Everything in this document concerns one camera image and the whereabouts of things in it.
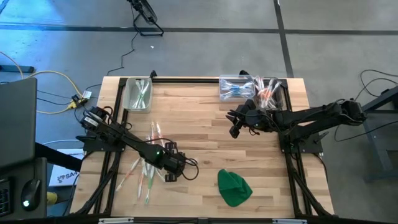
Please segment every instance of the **concrete floor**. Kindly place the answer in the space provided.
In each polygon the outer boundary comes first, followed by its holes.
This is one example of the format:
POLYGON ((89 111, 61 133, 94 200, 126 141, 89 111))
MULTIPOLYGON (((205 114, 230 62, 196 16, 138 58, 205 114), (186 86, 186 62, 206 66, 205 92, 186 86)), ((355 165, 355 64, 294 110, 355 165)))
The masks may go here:
MULTIPOLYGON (((149 2, 163 27, 278 29, 272 0, 149 2)), ((398 2, 394 0, 279 2, 286 29, 398 30, 395 22, 398 2)), ((127 2, 122 0, 10 0, 0 14, 0 25, 21 23, 131 27, 131 13, 127 2)), ((38 30, 1 30, 0 33, 0 50, 19 64, 31 65, 37 70, 65 72, 81 90, 101 83, 108 70, 120 65, 120 56, 130 51, 130 39, 135 34, 38 30)), ((286 39, 294 77, 304 78, 311 106, 355 97, 361 89, 358 74, 364 69, 398 73, 397 35, 289 34, 286 39)), ((134 48, 136 51, 124 58, 125 69, 111 75, 146 76, 156 70, 161 76, 218 76, 245 69, 265 77, 287 76, 279 34, 167 32, 163 38, 137 36, 134 48)), ((8 62, 1 57, 2 63, 8 62)), ((1 77, 1 81, 19 79, 16 73, 2 73, 1 77)), ((376 77, 382 76, 366 74, 365 82, 376 77)), ((64 96, 74 94, 62 77, 44 75, 38 79, 40 90, 64 96)), ((390 87, 390 83, 380 81, 369 89, 380 93, 390 87)), ((39 96, 63 102, 41 93, 39 96)), ((359 101, 365 104, 372 99, 363 93, 359 101)), ((63 107, 39 101, 38 108, 56 111, 63 107)), ((331 134, 322 144, 336 214, 398 222, 398 182, 383 180, 368 184, 363 181, 365 175, 377 170, 366 137, 334 142, 334 128, 329 131, 331 134)), ((338 136, 345 138, 361 132, 362 126, 344 126, 338 136)), ((72 111, 37 115, 37 142, 73 139, 83 133, 72 111)), ((79 144, 64 143, 52 147, 77 146, 79 144)), ((51 208, 49 215, 60 215, 62 206, 65 205, 51 208)))

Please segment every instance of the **keyboard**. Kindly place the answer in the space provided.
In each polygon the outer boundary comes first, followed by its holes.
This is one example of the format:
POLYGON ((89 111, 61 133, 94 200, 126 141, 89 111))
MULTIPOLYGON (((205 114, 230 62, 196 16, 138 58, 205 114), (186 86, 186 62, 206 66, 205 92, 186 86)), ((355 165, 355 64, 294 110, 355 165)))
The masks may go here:
POLYGON ((0 179, 0 217, 11 214, 10 180, 0 179))

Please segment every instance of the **wooden table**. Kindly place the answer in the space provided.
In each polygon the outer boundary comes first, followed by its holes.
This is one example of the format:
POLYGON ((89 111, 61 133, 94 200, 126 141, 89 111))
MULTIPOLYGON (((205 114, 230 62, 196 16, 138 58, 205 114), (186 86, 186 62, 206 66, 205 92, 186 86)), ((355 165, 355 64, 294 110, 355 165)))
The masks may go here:
MULTIPOLYGON (((307 93, 301 78, 288 78, 293 110, 308 108, 307 93)), ((104 77, 98 106, 114 106, 119 77, 104 77)), ((196 180, 183 177, 177 182, 163 183, 154 177, 150 201, 144 196, 137 200, 137 183, 141 167, 116 192, 112 216, 128 217, 226 217, 274 218, 293 217, 292 199, 284 155, 280 152, 276 133, 251 136, 242 129, 237 139, 229 135, 231 122, 225 118, 236 103, 220 103, 217 83, 155 83, 152 111, 149 114, 128 115, 132 133, 144 139, 150 133, 150 122, 157 121, 165 138, 178 142, 180 151, 198 160, 200 173, 196 180), (217 187, 220 169, 233 171, 247 181, 252 196, 238 207, 229 207, 217 187)), ((95 152, 83 161, 71 211, 77 211, 89 199, 100 179, 103 152, 95 152)), ((131 148, 122 154, 118 181, 120 183, 138 154, 131 148)), ((323 207, 333 213, 325 172, 320 161, 311 154, 303 154, 307 184, 323 207)), ((187 166, 187 176, 196 169, 187 166)), ((302 211, 302 194, 298 191, 302 211)), ((104 209, 108 189, 104 191, 104 209)))

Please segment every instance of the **green cloth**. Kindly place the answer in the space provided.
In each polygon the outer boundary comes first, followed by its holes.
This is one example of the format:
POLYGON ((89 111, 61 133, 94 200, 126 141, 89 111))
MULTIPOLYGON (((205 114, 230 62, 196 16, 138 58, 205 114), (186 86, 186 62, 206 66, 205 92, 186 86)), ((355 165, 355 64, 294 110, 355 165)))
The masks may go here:
POLYGON ((242 204, 253 193, 241 176, 224 169, 218 172, 218 190, 224 201, 231 207, 242 204))

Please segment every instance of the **computer mouse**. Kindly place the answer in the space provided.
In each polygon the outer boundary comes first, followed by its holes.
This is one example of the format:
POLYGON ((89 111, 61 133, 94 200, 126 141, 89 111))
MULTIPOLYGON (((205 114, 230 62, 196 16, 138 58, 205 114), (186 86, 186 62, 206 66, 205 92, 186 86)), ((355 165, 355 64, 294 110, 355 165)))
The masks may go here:
POLYGON ((21 206, 25 211, 35 210, 40 203, 40 180, 26 182, 21 192, 21 206))

